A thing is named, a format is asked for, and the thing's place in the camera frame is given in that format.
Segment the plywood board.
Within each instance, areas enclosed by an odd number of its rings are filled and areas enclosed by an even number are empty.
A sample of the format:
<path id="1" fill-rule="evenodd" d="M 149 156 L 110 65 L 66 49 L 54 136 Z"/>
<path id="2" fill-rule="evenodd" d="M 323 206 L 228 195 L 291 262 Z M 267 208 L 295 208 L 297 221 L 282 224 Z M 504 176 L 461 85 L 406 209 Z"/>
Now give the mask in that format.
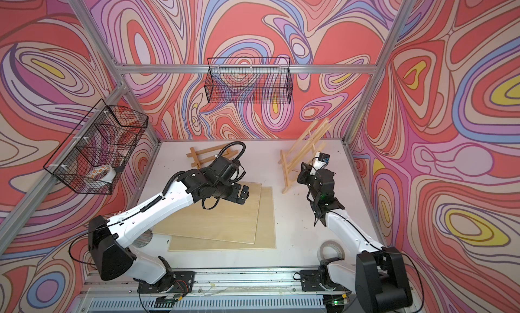
<path id="1" fill-rule="evenodd" d="M 276 233 L 271 187 L 248 182 L 249 198 L 239 205 L 220 200 L 212 210 L 199 201 L 154 227 L 171 237 L 169 251 L 274 249 Z"/>
<path id="2" fill-rule="evenodd" d="M 199 201 L 168 216 L 154 226 L 153 233 L 210 241 L 254 243 L 262 184 L 245 182 L 244 185 L 249 187 L 249 198 L 245 204 L 211 198 L 206 204 L 216 207 L 205 210 Z"/>

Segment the wooden easel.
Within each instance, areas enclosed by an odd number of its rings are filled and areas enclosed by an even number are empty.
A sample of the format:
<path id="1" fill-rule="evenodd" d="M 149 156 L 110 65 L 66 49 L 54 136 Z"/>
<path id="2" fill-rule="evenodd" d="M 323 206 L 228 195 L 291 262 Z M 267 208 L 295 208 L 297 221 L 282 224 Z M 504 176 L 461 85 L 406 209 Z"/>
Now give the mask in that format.
<path id="1" fill-rule="evenodd" d="M 208 164 L 211 164 L 216 159 L 219 152 L 224 149 L 224 147 L 224 144 L 199 150 L 195 149 L 195 147 L 191 147 L 186 156 L 192 161 L 191 167 L 200 169 Z"/>
<path id="2" fill-rule="evenodd" d="M 329 118 L 316 119 L 288 150 L 280 151 L 278 163 L 281 165 L 284 180 L 282 194 L 287 193 L 297 181 L 300 164 L 302 162 L 310 164 L 314 155 L 324 150 L 326 141 L 322 141 L 322 138 L 325 137 L 331 127 Z"/>

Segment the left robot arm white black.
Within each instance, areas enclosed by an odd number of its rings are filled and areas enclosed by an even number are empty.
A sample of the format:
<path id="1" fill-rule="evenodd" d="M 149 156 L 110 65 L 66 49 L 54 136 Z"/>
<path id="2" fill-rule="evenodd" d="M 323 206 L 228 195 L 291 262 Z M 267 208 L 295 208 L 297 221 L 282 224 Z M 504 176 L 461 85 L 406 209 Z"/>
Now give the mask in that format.
<path id="1" fill-rule="evenodd" d="M 245 204 L 249 188 L 239 181 L 246 173 L 240 162 L 246 145 L 235 141 L 224 149 L 232 146 L 241 147 L 234 158 L 228 159 L 219 152 L 208 167 L 176 172 L 160 193 L 134 208 L 110 218 L 99 215 L 89 222 L 85 233 L 87 249 L 92 266 L 103 281 L 127 276 L 160 293 L 166 293 L 176 285 L 185 293 L 190 292 L 189 286 L 177 279 L 165 258 L 145 254 L 133 243 L 170 215 L 196 203 L 204 204 L 207 199 L 214 199 L 216 203 L 225 200 Z"/>

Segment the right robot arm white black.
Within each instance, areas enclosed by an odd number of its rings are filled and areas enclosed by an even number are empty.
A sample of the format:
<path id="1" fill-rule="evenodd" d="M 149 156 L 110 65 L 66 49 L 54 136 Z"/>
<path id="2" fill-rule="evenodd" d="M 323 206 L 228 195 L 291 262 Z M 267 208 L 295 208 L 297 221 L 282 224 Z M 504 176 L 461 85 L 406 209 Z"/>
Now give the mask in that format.
<path id="1" fill-rule="evenodd" d="M 365 233 L 346 213 L 334 193 L 334 173 L 303 163 L 297 182 L 308 188 L 315 222 L 331 230 L 356 257 L 354 267 L 339 257 L 322 260 L 322 284 L 340 285 L 356 294 L 365 312 L 392 312 L 413 305 L 403 254 Z"/>

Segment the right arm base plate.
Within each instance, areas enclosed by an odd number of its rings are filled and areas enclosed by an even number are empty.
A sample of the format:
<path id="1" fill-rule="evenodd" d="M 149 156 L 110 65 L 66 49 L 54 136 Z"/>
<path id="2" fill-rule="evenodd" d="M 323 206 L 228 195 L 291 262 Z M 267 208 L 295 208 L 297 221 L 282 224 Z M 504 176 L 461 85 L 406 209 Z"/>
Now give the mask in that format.
<path id="1" fill-rule="evenodd" d="M 342 291 L 347 294 L 352 293 L 350 289 L 338 283 L 334 283 L 328 272 L 322 268 L 314 270 L 300 270 L 299 272 L 295 272 L 292 277 L 294 281 L 300 282 L 303 292 Z"/>

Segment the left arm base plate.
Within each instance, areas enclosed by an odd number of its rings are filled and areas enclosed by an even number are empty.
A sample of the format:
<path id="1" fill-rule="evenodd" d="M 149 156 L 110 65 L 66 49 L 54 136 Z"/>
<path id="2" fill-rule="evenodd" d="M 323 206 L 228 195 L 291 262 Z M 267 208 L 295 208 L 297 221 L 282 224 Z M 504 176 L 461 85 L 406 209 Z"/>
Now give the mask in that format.
<path id="1" fill-rule="evenodd" d="M 140 281 L 138 292 L 144 294 L 167 293 L 186 295 L 192 292 L 194 286 L 195 271 L 167 272 L 158 282 L 148 284 Z"/>

